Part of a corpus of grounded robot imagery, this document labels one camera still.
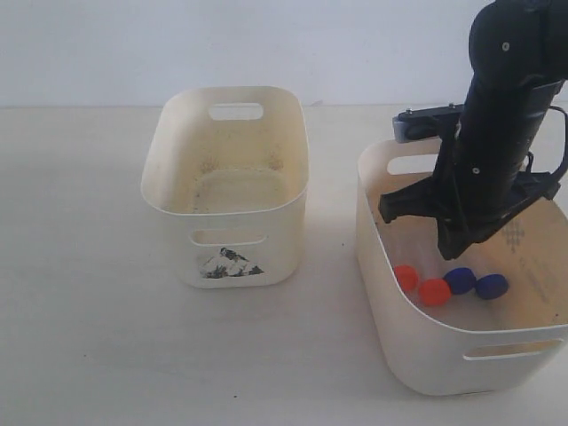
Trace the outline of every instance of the blue ball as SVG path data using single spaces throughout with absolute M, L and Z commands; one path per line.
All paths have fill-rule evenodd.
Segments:
M 502 275 L 487 275 L 476 283 L 476 293 L 484 300 L 494 300 L 509 291 L 509 282 Z
M 457 268 L 448 272 L 444 280 L 450 286 L 453 295 L 465 295 L 471 291 L 477 282 L 477 278 L 470 268 Z

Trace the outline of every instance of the handle hole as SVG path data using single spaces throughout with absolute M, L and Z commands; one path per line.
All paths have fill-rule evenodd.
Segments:
M 215 104 L 209 108 L 213 120 L 258 120 L 264 115 L 262 105 L 255 102 Z
M 235 246 L 258 244 L 266 240 L 266 235 L 254 229 L 203 229 L 190 236 L 198 246 Z
M 391 175 L 406 175 L 412 173 L 431 173 L 436 166 L 437 154 L 408 155 L 393 158 L 387 165 Z
M 463 357 L 468 361 L 486 359 L 507 359 L 526 355 L 538 355 L 544 351 L 551 351 L 560 345 L 561 339 L 544 342 L 514 343 L 499 346 L 482 346 L 468 351 Z

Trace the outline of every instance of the white table surface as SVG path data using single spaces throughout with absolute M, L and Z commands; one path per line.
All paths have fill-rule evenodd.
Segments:
M 354 256 L 356 162 L 404 108 L 305 108 L 304 262 L 215 291 L 180 284 L 146 223 L 159 108 L 0 110 L 0 425 L 565 424 L 568 350 L 469 397 L 424 397 L 385 366 Z M 562 123 L 547 118 L 537 167 L 559 162 Z

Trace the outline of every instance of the white plastic bin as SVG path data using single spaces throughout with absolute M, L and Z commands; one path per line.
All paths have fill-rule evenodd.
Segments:
M 163 108 L 141 191 L 183 282 L 263 286 L 299 265 L 308 177 L 304 115 L 293 94 L 204 88 Z
M 382 193 L 431 173 L 431 155 L 438 154 L 439 145 L 437 138 L 389 141 L 370 146 L 359 158 L 357 256 L 383 353 L 394 375 L 422 394 L 512 388 L 542 368 L 568 337 L 568 221 L 554 202 L 542 200 L 486 243 L 445 262 L 433 219 L 401 217 L 386 225 L 378 213 Z M 426 154 L 427 162 L 414 158 Z M 431 168 L 391 174 L 399 157 Z M 407 244 L 413 239 L 420 244 Z M 401 241 L 406 241 L 403 248 Z M 491 302 L 471 292 L 453 296 L 443 307 L 422 308 L 401 291 L 392 271 L 392 259 L 412 262 L 416 247 L 430 247 L 435 263 L 430 269 L 439 274 L 466 264 L 474 272 L 505 275 L 509 292 Z

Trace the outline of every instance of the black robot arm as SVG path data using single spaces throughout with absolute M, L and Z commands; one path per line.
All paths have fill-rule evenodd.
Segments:
M 442 139 L 432 176 L 379 204 L 386 223 L 436 218 L 445 259 L 488 240 L 541 197 L 554 198 L 568 170 L 566 155 L 553 173 L 522 170 L 547 111 L 560 110 L 551 103 L 568 77 L 568 0 L 489 4 L 471 27 L 469 57 L 474 75 L 463 105 L 398 117 L 408 138 Z

